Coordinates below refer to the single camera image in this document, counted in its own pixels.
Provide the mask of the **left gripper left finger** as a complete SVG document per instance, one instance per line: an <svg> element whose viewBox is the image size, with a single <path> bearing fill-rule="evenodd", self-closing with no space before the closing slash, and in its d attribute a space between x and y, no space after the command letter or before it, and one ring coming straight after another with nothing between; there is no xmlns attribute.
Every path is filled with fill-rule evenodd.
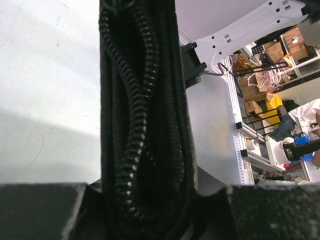
<svg viewBox="0 0 320 240"><path fill-rule="evenodd" d="M0 186L2 240L106 240L102 195L86 183Z"/></svg>

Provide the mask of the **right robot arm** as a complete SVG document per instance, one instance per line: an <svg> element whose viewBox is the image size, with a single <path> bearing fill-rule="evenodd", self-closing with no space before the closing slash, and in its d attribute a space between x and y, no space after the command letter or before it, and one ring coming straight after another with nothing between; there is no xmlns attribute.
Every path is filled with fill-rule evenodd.
<svg viewBox="0 0 320 240"><path fill-rule="evenodd" d="M230 54L271 33L320 18L318 0L177 0L180 43L199 59L185 66L189 88Z"/></svg>

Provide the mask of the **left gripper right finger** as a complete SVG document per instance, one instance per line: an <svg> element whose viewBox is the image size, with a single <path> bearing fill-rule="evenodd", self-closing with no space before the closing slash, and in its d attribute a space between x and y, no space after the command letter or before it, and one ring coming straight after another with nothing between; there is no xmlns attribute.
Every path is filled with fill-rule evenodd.
<svg viewBox="0 0 320 240"><path fill-rule="evenodd" d="M226 185L198 169L196 240L318 240L320 185Z"/></svg>

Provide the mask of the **black zip tool case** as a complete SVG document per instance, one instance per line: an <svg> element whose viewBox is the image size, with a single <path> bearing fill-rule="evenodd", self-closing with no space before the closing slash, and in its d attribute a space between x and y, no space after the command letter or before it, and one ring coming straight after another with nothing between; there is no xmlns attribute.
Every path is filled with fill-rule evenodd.
<svg viewBox="0 0 320 240"><path fill-rule="evenodd" d="M179 240L197 161L173 0L102 0L101 186L109 240Z"/></svg>

